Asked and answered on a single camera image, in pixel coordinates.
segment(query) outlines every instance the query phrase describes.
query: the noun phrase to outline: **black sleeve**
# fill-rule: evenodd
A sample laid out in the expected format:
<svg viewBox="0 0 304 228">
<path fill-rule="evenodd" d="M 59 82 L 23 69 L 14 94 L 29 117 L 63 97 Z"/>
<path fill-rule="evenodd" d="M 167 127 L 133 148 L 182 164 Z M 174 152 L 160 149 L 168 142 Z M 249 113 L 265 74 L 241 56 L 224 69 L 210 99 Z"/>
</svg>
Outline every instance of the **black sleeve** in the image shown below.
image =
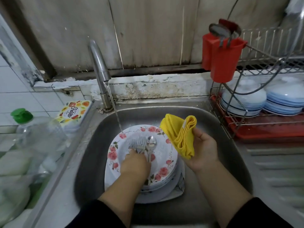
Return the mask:
<svg viewBox="0 0 304 228">
<path fill-rule="evenodd" d="M 235 227 L 282 227 L 292 228 L 259 198 L 249 200 L 230 220 L 227 228 Z"/>
<path fill-rule="evenodd" d="M 71 221 L 66 228 L 75 227 L 115 227 L 126 228 L 119 217 L 103 202 L 93 200 L 84 205 L 79 214 Z"/>
</svg>

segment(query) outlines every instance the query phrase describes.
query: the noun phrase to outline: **green bottle cap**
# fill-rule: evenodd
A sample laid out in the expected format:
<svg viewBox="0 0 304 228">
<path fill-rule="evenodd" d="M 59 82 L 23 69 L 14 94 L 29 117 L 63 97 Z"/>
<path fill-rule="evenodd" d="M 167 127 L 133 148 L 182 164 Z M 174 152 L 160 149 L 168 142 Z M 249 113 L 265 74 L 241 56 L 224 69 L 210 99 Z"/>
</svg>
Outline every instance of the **green bottle cap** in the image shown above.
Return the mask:
<svg viewBox="0 0 304 228">
<path fill-rule="evenodd" d="M 18 124 L 27 123 L 33 118 L 33 115 L 25 108 L 15 109 L 13 112 L 11 112 L 11 116 Z"/>
</svg>

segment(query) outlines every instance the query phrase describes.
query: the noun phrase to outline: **blue-rimmed bowl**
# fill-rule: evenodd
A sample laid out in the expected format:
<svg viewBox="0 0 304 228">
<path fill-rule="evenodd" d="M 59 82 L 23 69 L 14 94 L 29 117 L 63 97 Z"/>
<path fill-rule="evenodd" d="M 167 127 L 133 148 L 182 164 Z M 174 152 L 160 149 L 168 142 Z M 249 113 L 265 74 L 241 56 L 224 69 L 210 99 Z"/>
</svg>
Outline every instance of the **blue-rimmed bowl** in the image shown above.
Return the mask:
<svg viewBox="0 0 304 228">
<path fill-rule="evenodd" d="M 282 77 L 265 88 L 267 101 L 264 110 L 283 116 L 300 113 L 304 107 L 304 83 L 298 78 Z"/>
<path fill-rule="evenodd" d="M 230 89 L 234 90 L 236 81 L 228 83 Z M 239 82 L 236 92 L 238 93 L 249 93 L 260 87 L 260 84 L 256 83 L 251 79 L 243 79 Z M 231 93 L 225 89 L 222 93 L 222 98 L 220 100 L 220 106 L 226 110 L 228 103 L 231 98 Z M 266 103 L 266 92 L 264 89 L 249 94 L 249 95 L 235 95 L 235 98 L 232 98 L 231 103 L 227 111 L 234 116 L 239 117 L 255 117 L 257 116 Z"/>
</svg>

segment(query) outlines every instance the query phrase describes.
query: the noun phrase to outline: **person's left hand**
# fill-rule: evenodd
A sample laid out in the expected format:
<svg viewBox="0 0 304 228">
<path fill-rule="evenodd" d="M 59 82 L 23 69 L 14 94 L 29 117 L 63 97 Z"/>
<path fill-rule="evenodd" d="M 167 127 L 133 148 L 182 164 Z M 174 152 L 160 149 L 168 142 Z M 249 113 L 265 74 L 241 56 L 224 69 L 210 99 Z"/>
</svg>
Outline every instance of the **person's left hand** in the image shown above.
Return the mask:
<svg viewBox="0 0 304 228">
<path fill-rule="evenodd" d="M 139 154 L 134 149 L 131 149 L 126 155 L 120 167 L 120 174 L 122 176 L 132 177 L 133 180 L 138 181 L 139 184 L 144 184 L 147 180 L 151 170 L 151 163 L 143 153 Z"/>
</svg>

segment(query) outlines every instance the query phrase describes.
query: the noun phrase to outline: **tiled wall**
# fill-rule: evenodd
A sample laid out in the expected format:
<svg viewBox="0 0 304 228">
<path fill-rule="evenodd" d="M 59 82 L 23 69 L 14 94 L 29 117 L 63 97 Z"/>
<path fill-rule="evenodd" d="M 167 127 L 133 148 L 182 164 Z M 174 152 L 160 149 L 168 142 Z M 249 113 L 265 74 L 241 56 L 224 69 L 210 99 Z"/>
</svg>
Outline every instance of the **tiled wall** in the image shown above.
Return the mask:
<svg viewBox="0 0 304 228">
<path fill-rule="evenodd" d="M 0 55 L 0 126 L 16 125 L 10 113 L 17 108 L 25 108 L 34 116 L 55 117 L 67 102 L 84 99 L 79 87 L 69 96 L 61 90 L 30 87 Z"/>
</svg>

